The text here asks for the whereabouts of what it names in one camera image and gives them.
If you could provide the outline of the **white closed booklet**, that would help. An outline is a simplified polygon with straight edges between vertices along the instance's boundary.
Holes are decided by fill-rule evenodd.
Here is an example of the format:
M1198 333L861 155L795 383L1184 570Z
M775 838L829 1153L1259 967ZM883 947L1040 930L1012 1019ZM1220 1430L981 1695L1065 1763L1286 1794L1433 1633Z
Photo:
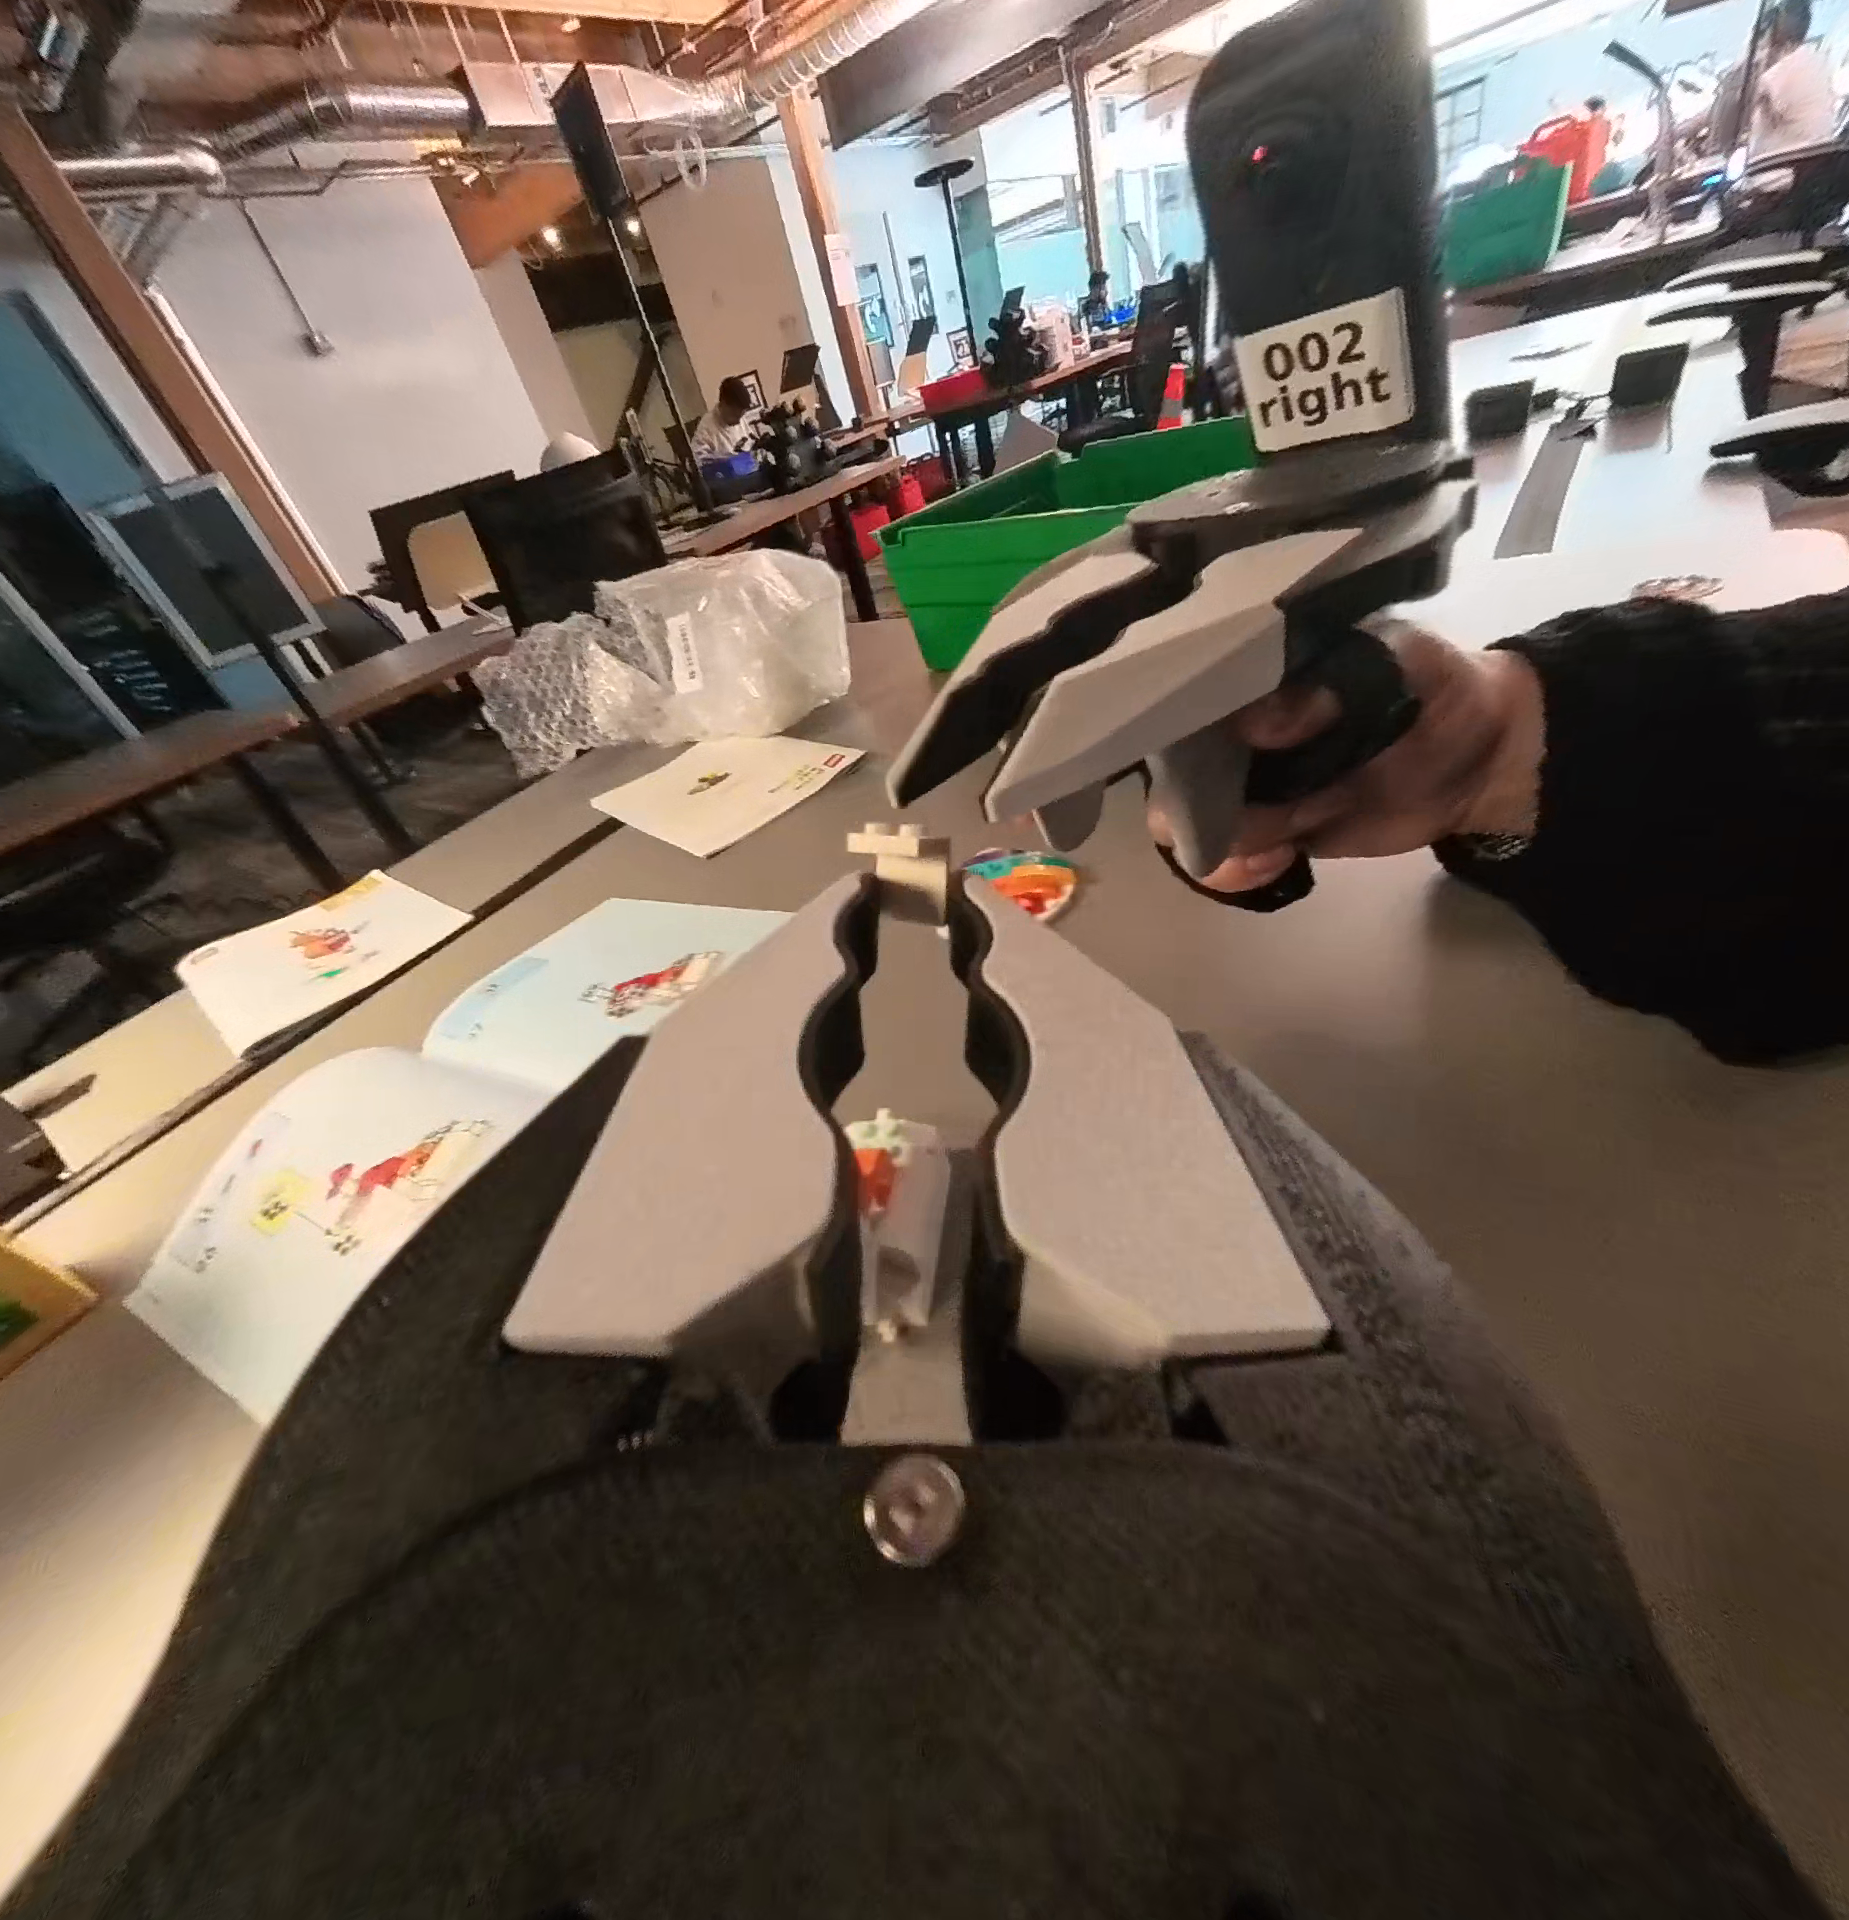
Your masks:
M799 739L698 744L642 780L598 791L588 807L675 854L716 856L781 821L864 759L853 748Z

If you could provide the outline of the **small picture booklet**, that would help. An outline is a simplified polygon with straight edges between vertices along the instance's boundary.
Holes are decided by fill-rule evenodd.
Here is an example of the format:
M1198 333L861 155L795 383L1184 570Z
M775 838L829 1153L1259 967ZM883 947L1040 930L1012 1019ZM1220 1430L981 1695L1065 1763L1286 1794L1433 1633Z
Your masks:
M455 938L473 913L369 871L313 909L200 946L175 963L175 982L198 1006L230 1054L324 1019L374 994L409 963Z

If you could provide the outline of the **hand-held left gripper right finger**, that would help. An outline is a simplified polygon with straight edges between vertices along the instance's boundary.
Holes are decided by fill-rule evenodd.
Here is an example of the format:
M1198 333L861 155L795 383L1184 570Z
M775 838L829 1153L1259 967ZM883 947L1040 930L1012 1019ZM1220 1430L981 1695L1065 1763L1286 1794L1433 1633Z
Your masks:
M1012 1352L1164 1366L1309 1352L1327 1319L1178 1027L994 884L953 909L989 1093L984 1257Z

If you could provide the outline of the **hanging black monitor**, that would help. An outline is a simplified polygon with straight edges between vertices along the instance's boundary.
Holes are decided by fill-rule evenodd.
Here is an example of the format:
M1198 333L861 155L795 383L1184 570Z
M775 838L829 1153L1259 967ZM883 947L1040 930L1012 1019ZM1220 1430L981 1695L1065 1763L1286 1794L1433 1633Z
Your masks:
M607 119L607 85L603 63L569 63L569 75L553 90L553 123L577 181L577 194L598 221L622 221L635 214L635 194L624 189L622 155L613 143Z

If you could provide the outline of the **black chair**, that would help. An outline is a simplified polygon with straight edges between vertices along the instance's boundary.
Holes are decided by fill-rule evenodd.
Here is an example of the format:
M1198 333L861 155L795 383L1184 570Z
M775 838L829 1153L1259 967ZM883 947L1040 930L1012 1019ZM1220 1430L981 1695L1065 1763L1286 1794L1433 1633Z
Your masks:
M513 627L588 613L598 586L668 566L642 479L613 452L541 476L478 476L369 510L385 595L438 632L497 605Z

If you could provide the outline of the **person's right hand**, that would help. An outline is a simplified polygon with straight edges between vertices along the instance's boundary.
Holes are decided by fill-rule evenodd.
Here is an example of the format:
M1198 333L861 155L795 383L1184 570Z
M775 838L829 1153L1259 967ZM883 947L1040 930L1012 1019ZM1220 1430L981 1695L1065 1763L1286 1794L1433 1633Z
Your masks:
M1211 893L1280 884L1303 856L1402 856L1442 838L1537 831L1546 704L1511 649L1463 649L1402 616L1367 632L1390 649L1414 725L1373 759L1303 802L1248 807L1226 856L1195 875Z

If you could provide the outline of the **white framed panel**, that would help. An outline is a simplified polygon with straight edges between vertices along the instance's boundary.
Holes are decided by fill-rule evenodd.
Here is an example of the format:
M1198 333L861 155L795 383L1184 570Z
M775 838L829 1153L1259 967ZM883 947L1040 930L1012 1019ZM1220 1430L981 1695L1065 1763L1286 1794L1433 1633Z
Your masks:
M251 632L296 658L297 679L321 674L313 600L219 476L109 500L87 521L206 679L263 662Z

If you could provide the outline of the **green plastic bin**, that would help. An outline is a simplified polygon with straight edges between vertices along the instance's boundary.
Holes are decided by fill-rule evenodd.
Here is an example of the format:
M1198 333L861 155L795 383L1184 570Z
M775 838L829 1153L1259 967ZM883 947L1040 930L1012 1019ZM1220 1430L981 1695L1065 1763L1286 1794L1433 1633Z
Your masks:
M1043 452L889 525L889 582L923 669L958 669L1005 592L1113 534L1129 506L1248 466L1257 466L1248 420L1203 420L1078 458Z

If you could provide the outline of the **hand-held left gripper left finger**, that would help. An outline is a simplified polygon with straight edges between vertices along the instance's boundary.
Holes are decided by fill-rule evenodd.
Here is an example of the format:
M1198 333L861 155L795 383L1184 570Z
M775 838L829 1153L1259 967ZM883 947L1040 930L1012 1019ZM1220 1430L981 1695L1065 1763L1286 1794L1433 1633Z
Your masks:
M877 884L842 875L668 1014L506 1319L537 1359L851 1371L864 1253L836 1125L864 1067Z

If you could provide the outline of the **green fabric tote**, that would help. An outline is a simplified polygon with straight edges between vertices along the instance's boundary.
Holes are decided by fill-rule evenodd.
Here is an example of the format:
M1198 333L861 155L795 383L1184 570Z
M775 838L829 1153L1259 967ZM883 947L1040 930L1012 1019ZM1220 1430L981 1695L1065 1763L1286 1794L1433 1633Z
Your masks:
M1452 184L1437 209L1442 284L1452 295L1542 274L1565 232L1573 173L1510 155Z

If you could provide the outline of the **dark wooden table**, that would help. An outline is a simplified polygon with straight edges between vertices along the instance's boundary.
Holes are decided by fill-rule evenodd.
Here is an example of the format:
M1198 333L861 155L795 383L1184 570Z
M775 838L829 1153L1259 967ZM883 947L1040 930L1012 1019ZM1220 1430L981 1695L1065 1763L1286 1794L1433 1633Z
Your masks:
M470 680L478 662L509 654L509 647L513 647L513 632L506 620L459 620L450 632L403 639L313 685L297 685L303 700L284 694L282 709L255 709L251 714L255 744L265 748L291 734L307 734L313 730L307 714L317 714L317 725L337 734L360 730L419 694Z
M0 860L100 826L303 730L297 709L206 709L0 787Z

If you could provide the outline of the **black floor lamp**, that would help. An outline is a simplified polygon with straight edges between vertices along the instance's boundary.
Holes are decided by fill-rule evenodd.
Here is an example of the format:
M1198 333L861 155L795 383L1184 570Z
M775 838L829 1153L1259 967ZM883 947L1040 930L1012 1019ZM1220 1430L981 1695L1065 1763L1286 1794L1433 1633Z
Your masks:
M974 151L953 151L923 167L911 184L941 214L960 289L960 328L981 349L989 325L1005 306L984 163Z

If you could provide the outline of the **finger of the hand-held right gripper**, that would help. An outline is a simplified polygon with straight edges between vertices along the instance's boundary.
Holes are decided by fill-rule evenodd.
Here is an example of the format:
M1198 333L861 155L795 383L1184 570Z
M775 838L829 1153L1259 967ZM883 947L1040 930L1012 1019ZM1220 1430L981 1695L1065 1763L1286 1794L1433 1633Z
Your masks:
M1184 600L1135 616L1104 654L1063 669L984 796L989 815L1040 815L1059 848L1094 831L1091 796L1150 768L1178 854L1226 854L1251 754L1232 714L1293 685L1333 639L1297 605L1367 552L1367 532L1309 532L1198 566Z
M927 714L889 765L889 802L913 807L996 752L1033 700L1069 669L1104 658L1127 627L1178 610L1195 586L1184 558L1164 563L1129 537L1099 537L1030 570L936 685Z

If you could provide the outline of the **person's right forearm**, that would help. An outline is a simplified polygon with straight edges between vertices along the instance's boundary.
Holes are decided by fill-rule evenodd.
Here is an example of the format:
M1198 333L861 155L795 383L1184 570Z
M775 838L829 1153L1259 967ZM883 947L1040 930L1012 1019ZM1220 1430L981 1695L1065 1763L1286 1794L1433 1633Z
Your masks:
M1849 1052L1849 592L1586 610L1493 649L1542 685L1537 826L1437 838L1437 866L1723 1066Z

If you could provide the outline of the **white lego model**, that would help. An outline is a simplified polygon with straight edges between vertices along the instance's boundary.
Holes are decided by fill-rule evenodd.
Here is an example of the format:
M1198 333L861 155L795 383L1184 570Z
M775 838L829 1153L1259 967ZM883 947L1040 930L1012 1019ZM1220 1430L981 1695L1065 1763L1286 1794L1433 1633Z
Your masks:
M844 838L844 854L869 856L889 917L948 927L948 838L911 826L864 826ZM931 1319L953 1153L931 1125L892 1111L851 1121L842 1137L853 1159L861 1324L877 1347L899 1347Z

